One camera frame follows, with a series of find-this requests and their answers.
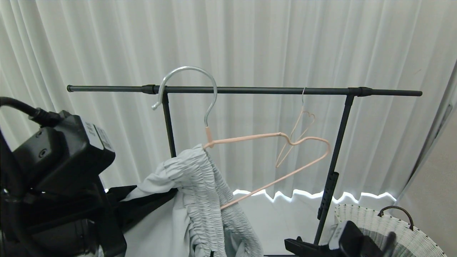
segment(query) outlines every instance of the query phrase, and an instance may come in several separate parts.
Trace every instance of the laundry basket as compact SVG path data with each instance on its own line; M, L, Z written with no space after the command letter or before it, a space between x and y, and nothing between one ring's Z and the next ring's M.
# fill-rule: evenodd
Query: laundry basket
M387 209L400 209L406 213L409 223L390 215L384 215ZM413 224L411 215L398 206L387 206L380 211L351 204L339 204L335 207L337 222L350 220L366 236L382 248L389 232L397 234L397 244L393 257L446 257L443 250L424 232Z

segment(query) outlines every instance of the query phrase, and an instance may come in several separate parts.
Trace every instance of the basket handle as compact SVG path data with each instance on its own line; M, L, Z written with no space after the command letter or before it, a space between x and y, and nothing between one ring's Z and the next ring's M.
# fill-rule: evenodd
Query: basket handle
M394 205L392 205L392 206L387 206L387 207L382 208L382 209L379 211L378 216L379 216L379 217L382 217L382 216L384 215L384 211L387 210L387 209L399 209L399 210L402 210L402 211L406 214L406 216L408 216L409 224L410 224L410 225L409 225L409 229L413 230L413 227L414 227L413 218L411 217L411 215L408 213L407 210L405 210L404 208L399 207L399 206L394 206Z

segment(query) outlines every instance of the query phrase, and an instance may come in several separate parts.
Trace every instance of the white floor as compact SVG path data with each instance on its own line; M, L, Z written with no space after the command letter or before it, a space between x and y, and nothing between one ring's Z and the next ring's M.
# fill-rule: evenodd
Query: white floor
M292 199L276 196L274 201L266 195L251 196L240 202L254 230L260 237L264 253L291 254L284 248L284 239L301 236L303 241L313 242L318 226L317 211L321 198L294 194ZM343 197L339 203L355 204L379 210L392 205L394 201L389 196L373 198L361 196L359 201L351 197ZM335 223L334 209L336 201L332 202L322 238L328 237L328 228Z

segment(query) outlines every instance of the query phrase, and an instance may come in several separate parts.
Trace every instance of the black metal rod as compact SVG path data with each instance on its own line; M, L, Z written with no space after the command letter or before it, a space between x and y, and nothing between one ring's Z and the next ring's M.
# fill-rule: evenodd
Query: black metal rod
M354 101L354 96L347 96L346 102L344 104L343 115L341 116L340 128L338 129L338 135L336 136L335 148L333 150L332 160L330 162L329 173L327 174L327 181L325 182L325 188L329 189L329 195L326 197L322 213L319 219L319 225L316 231L316 237L314 238L314 244L318 245L322 231L324 229L325 220L327 219L327 214L332 203L333 192L335 191L336 181L331 178L334 176L336 162L338 160L338 155L340 154L341 143L343 142L344 132L346 130L347 120L349 118L349 113L351 112L352 103Z
M164 117L165 117L165 126L167 128L168 135L168 145L170 146L171 157L176 157L176 147L175 147L175 138L173 136L173 127L171 126L171 114L170 114L170 105L168 101L168 93L164 93L162 99L162 105L164 106Z
M353 88L305 88L302 87L218 87L219 94L273 94L273 95L382 95L382 96L421 96L421 91L414 90L385 90L368 89L363 94L361 87ZM146 94L157 94L158 85L144 86L67 86L68 92L142 92ZM169 94L193 93L193 94L212 94L213 88L209 86L165 86L164 92Z

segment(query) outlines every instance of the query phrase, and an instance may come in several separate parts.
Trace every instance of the curtain fold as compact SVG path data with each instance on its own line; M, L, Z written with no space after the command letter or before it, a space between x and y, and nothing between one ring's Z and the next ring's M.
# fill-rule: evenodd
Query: curtain fold
M116 160L106 187L139 183L170 157L157 96L68 93L66 85L160 84L174 68L201 67L218 86L359 87L422 90L422 97L356 97L336 166L335 197L398 196L424 146L457 60L457 2L444 1L1 1L0 93L49 111L68 110L103 127ZM211 86L183 72L170 86ZM170 94L176 149L205 143L207 94ZM306 133L335 145L344 96L305 96L316 121ZM301 96L223 95L209 115L214 139L289 134ZM0 112L16 148L37 130ZM311 123L304 117L295 136ZM209 152L235 190L253 190L324 153L284 141L217 145ZM321 192L331 157L269 188Z

